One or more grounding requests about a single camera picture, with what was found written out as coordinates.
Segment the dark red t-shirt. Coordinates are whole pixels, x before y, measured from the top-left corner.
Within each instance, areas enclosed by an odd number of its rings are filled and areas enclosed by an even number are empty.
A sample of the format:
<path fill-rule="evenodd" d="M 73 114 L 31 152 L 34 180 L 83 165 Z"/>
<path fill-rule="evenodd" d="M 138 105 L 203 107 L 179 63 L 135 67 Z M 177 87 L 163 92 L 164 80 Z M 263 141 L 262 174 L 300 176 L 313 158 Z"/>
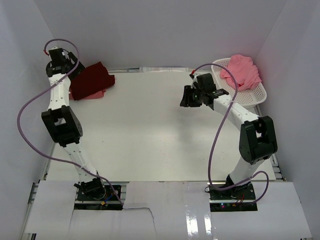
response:
<path fill-rule="evenodd" d="M 75 79 L 71 80 L 69 90 L 74 101 L 92 95 L 98 91 L 107 90 L 116 83 L 116 77 L 109 74 L 101 61 L 88 66 Z"/>

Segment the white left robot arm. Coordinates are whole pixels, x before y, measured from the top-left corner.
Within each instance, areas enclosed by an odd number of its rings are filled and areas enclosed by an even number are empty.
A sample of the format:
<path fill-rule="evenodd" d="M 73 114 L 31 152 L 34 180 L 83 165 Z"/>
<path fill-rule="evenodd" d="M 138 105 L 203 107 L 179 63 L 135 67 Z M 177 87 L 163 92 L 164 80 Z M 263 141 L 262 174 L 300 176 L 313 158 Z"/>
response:
<path fill-rule="evenodd" d="M 59 47 L 53 47 L 48 54 L 51 61 L 46 66 L 46 74 L 53 88 L 47 111 L 41 113 L 42 121 L 54 143 L 65 150 L 78 173 L 79 181 L 74 186 L 85 196 L 101 200 L 106 194 L 106 187 L 81 148 L 83 129 L 70 107 L 71 80 L 67 73 L 75 66 L 72 61 L 77 58 L 72 54 L 68 59 Z"/>

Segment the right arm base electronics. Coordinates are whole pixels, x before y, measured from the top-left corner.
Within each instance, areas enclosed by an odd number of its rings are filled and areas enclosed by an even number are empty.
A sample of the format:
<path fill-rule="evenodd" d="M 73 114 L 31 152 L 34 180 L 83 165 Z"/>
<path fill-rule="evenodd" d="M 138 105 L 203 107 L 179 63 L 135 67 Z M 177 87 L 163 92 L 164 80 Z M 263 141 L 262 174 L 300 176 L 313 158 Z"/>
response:
<path fill-rule="evenodd" d="M 204 189 L 209 194 L 209 205 L 212 213 L 228 213 L 228 212 L 256 212 L 257 204 L 252 203 L 256 200 L 256 194 L 252 183 L 241 186 L 233 191 L 217 191 L 211 186 Z"/>

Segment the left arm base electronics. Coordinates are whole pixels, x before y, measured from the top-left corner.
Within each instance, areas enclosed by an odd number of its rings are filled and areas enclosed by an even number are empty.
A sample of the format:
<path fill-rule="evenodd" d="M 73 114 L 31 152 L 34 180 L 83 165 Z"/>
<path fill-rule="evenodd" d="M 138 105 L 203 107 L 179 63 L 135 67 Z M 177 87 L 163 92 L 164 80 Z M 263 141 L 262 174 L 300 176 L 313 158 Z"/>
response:
<path fill-rule="evenodd" d="M 121 211 L 125 200 L 125 185 L 102 184 L 97 179 L 90 182 L 75 183 L 77 188 L 74 209 L 75 210 L 99 210 L 99 211 Z"/>

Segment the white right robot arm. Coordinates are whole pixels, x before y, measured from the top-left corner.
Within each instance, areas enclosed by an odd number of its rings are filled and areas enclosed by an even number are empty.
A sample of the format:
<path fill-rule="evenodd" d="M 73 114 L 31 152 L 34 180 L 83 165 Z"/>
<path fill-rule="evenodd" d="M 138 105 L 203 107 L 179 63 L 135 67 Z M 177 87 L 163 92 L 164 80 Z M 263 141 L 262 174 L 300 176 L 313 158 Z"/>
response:
<path fill-rule="evenodd" d="M 224 185 L 217 187 L 212 182 L 210 189 L 226 192 L 226 195 L 236 200 L 244 193 L 244 187 L 253 178 L 262 174 L 259 166 L 278 150 L 274 122 L 271 117 L 261 117 L 250 112 L 239 103 L 235 97 L 224 89 L 217 89 L 210 73 L 194 75 L 191 73 L 192 84 L 184 86 L 180 106 L 198 108 L 208 106 L 229 120 L 239 130 L 238 150 L 240 158 Z"/>

